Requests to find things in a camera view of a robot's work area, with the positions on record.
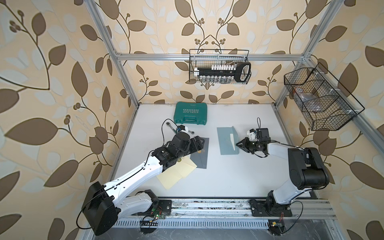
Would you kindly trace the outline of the clear plastic bag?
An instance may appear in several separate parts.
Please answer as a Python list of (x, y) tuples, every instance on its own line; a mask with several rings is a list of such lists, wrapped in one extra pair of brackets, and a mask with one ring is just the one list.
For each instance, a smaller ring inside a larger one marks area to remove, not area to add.
[(320, 98), (311, 93), (305, 93), (302, 88), (295, 88), (295, 93), (301, 100), (301, 107), (305, 112), (321, 112)]

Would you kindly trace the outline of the light blue envelope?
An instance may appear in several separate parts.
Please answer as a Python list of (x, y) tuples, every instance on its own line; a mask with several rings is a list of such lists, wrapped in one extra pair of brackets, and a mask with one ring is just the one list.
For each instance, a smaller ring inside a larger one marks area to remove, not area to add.
[(238, 155), (239, 148), (236, 143), (239, 142), (239, 135), (234, 127), (217, 128), (218, 141), (221, 155)]

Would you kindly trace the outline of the yellow envelope red seal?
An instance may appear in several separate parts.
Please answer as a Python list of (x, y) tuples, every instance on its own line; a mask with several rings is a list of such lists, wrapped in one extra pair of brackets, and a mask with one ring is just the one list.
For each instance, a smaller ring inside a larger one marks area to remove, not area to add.
[(161, 174), (157, 175), (157, 179), (166, 190), (172, 188), (181, 178), (182, 175), (174, 167), (168, 168)]

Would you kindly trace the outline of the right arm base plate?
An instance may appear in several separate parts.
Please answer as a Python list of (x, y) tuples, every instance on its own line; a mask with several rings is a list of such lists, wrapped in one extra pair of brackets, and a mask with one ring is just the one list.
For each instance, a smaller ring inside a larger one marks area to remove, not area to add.
[(275, 201), (273, 191), (270, 191), (265, 200), (250, 199), (249, 204), (253, 217), (292, 217), (290, 204), (281, 205)]

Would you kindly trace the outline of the aluminium rail front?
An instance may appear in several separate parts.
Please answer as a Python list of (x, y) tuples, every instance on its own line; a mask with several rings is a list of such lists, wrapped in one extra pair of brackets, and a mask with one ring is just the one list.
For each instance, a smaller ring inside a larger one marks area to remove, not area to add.
[[(253, 217), (250, 199), (170, 199), (172, 211), (169, 216), (161, 216), (164, 219), (270, 219), (278, 220), (280, 217)], [(145, 212), (150, 208), (151, 200), (135, 196), (125, 198), (118, 203), (118, 219), (133, 218), (138, 212)], [(292, 217), (284, 217), (284, 220), (335, 220), (336, 214), (326, 200), (299, 199), (291, 205)]]

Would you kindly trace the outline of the dark grey envelope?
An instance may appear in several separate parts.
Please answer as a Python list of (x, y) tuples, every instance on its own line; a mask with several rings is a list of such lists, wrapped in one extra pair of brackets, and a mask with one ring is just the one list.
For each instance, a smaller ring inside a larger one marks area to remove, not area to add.
[(191, 160), (199, 169), (206, 169), (208, 164), (209, 138), (204, 138), (204, 140), (204, 148), (200, 152), (191, 154)]

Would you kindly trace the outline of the black socket set holder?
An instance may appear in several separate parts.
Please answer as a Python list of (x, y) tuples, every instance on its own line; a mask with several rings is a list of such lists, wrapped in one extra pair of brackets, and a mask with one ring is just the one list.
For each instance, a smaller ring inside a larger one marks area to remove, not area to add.
[(250, 62), (211, 65), (211, 67), (194, 68), (193, 77), (202, 83), (247, 84), (251, 75)]

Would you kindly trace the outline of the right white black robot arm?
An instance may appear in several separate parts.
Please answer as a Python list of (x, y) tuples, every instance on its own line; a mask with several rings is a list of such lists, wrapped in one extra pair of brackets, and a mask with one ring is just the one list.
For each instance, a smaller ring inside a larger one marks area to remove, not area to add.
[(288, 180), (270, 191), (265, 201), (250, 200), (258, 214), (265, 212), (273, 216), (288, 212), (294, 199), (305, 192), (323, 189), (330, 183), (330, 176), (316, 148), (301, 148), (272, 140), (267, 128), (249, 130), (247, 137), (236, 146), (252, 155), (262, 152), (263, 158), (276, 156), (288, 161)]

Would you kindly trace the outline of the green tool case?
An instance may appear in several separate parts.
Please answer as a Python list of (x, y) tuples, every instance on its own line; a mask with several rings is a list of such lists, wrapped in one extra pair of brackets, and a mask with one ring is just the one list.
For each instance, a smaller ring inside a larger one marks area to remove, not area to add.
[(206, 103), (178, 102), (173, 120), (176, 124), (206, 125), (208, 106)]

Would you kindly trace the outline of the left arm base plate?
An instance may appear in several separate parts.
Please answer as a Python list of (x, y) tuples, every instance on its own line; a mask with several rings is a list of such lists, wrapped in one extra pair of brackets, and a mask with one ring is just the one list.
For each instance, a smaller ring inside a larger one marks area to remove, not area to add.
[(152, 190), (139, 191), (135, 194), (135, 196), (147, 194), (151, 201), (152, 205), (145, 212), (138, 212), (134, 215), (136, 216), (153, 216), (155, 214), (155, 210), (159, 211), (159, 215), (169, 216), (172, 211), (172, 200), (160, 199), (157, 195), (154, 194)]

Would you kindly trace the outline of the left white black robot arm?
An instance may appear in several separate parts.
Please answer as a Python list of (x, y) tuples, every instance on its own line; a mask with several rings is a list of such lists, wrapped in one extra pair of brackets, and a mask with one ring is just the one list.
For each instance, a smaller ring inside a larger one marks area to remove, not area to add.
[(151, 178), (174, 166), (178, 159), (203, 150), (205, 139), (188, 133), (175, 134), (163, 146), (149, 152), (147, 159), (130, 172), (102, 185), (92, 184), (81, 208), (95, 236), (111, 229), (120, 217), (137, 213), (151, 214), (159, 204), (158, 197), (145, 190), (135, 196), (131, 193)]

